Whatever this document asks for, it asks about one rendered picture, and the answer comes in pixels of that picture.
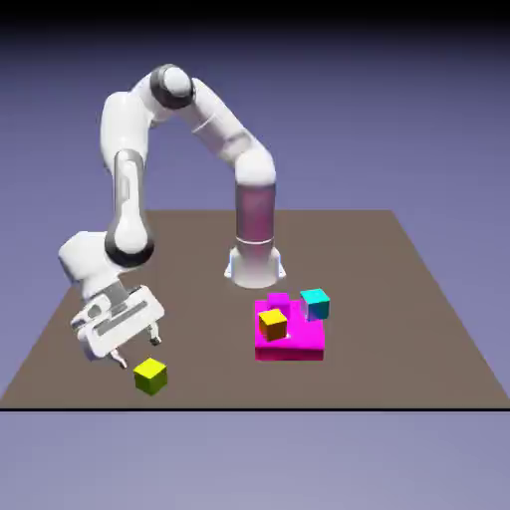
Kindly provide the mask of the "large magenta box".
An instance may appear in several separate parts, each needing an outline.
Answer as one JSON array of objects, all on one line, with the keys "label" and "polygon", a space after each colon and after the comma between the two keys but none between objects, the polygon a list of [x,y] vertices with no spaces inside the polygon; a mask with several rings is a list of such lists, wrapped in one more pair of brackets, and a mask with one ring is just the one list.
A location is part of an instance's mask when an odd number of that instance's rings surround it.
[{"label": "large magenta box", "polygon": [[268,342],[259,329],[259,314],[265,312],[266,300],[254,303],[254,349],[258,361],[322,361],[325,354],[325,331],[322,320],[308,321],[299,300],[290,302],[289,337]]}]

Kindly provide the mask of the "small orange cube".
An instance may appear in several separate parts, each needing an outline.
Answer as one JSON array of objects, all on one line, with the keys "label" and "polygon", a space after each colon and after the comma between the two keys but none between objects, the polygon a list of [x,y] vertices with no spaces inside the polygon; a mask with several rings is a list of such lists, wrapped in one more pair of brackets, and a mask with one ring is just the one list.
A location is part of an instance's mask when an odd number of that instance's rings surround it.
[{"label": "small orange cube", "polygon": [[259,331],[267,342],[274,342],[287,337],[288,321],[286,316],[277,308],[258,314]]}]

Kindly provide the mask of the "small cyan cube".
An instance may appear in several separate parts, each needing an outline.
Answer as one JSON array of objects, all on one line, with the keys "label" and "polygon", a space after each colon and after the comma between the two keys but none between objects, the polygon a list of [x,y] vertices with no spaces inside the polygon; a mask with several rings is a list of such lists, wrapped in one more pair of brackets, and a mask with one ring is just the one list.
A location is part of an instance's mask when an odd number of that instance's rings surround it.
[{"label": "small cyan cube", "polygon": [[300,292],[301,306],[309,322],[326,320],[330,316],[330,297],[322,288]]}]

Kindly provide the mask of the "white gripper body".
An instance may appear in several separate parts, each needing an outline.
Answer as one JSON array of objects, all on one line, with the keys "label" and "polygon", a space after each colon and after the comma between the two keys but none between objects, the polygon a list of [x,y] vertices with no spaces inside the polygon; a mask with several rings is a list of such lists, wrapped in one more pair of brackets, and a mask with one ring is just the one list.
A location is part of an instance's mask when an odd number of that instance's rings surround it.
[{"label": "white gripper body", "polygon": [[80,343],[91,359],[103,359],[164,316],[164,309],[146,286],[139,286],[117,305],[100,294],[80,312]]}]

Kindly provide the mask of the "small magenta cube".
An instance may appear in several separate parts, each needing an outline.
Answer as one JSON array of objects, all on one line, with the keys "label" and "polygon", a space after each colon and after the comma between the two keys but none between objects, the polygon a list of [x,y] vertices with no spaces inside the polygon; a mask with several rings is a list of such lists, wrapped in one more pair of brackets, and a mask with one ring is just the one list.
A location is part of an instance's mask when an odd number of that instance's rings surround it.
[{"label": "small magenta cube", "polygon": [[291,300],[287,293],[270,293],[267,295],[267,309],[278,309],[285,317],[291,313]]}]

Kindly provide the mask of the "small yellow cube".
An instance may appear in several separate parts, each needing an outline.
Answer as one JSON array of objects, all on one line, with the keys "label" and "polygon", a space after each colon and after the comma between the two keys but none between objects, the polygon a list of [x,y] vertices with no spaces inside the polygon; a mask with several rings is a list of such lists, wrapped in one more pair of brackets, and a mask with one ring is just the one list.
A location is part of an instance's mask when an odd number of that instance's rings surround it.
[{"label": "small yellow cube", "polygon": [[147,358],[133,369],[133,377],[137,389],[155,395],[167,385],[167,366],[154,358]]}]

